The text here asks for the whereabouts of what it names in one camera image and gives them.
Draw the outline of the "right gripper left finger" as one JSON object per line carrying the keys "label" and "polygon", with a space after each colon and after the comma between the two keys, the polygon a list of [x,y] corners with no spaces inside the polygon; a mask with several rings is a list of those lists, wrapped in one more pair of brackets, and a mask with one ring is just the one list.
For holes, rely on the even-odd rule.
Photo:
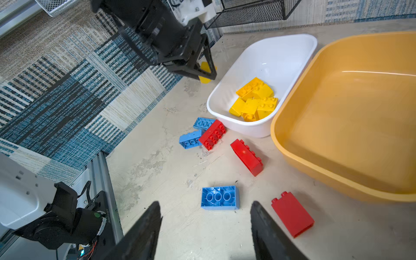
{"label": "right gripper left finger", "polygon": [[104,260],[152,260],[156,255],[163,217],[154,201]]}

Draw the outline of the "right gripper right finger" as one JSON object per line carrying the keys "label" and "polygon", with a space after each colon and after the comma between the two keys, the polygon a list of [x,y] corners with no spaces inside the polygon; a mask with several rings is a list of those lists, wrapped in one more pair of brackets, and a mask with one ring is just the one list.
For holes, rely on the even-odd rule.
{"label": "right gripper right finger", "polygon": [[307,259],[258,201],[253,202],[250,215],[257,260]]}

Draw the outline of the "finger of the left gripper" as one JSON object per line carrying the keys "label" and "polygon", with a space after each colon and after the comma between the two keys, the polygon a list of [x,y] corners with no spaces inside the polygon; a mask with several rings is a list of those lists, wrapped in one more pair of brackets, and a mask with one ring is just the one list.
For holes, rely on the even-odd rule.
{"label": "finger of the left gripper", "polygon": [[[203,70],[198,63],[202,50],[210,71]],[[199,80],[199,77],[215,80],[217,77],[217,71],[212,59],[207,35],[202,35],[199,47],[191,54],[187,61],[176,60],[164,62],[162,64],[170,73],[179,74],[196,80]]]}

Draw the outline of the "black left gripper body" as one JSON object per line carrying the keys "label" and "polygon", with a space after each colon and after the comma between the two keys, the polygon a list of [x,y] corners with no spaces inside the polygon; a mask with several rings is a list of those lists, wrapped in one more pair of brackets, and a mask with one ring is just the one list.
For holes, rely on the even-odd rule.
{"label": "black left gripper body", "polygon": [[108,14],[118,34],[149,65],[195,65],[201,53],[208,55],[202,22],[194,18],[182,25],[162,1],[91,1],[91,8]]}

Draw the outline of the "red lego tall block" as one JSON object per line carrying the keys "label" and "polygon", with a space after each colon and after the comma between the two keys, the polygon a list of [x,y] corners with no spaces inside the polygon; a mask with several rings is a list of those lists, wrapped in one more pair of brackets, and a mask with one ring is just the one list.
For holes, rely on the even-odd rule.
{"label": "red lego tall block", "polygon": [[293,238],[299,237],[315,221],[291,192],[283,192],[281,198],[274,198],[271,206]]}

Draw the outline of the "yellow lego pair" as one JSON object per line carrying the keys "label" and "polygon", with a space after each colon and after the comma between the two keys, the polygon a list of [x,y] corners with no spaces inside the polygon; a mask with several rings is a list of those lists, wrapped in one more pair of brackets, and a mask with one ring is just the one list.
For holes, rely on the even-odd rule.
{"label": "yellow lego pair", "polygon": [[243,98],[244,96],[250,94],[255,87],[257,87],[258,85],[262,85],[264,84],[264,82],[262,80],[260,80],[259,78],[255,77],[253,78],[251,81],[249,81],[246,85],[244,85],[242,88],[240,88],[236,94]]}

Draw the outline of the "yellow lego pile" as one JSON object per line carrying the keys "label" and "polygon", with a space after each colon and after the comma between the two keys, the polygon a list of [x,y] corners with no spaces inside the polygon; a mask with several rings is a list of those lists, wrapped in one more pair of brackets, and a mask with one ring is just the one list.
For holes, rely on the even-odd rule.
{"label": "yellow lego pile", "polygon": [[260,116],[258,115],[257,109],[259,107],[259,99],[248,99],[242,108],[242,117],[246,122],[258,121]]}

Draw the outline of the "yellow lego sloped bottom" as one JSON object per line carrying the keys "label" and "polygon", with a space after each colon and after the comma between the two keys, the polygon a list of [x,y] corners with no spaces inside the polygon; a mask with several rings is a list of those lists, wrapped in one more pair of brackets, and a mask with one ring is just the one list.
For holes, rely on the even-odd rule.
{"label": "yellow lego sloped bottom", "polygon": [[253,98],[255,99],[265,99],[274,97],[274,91],[265,83],[256,85],[252,93]]}

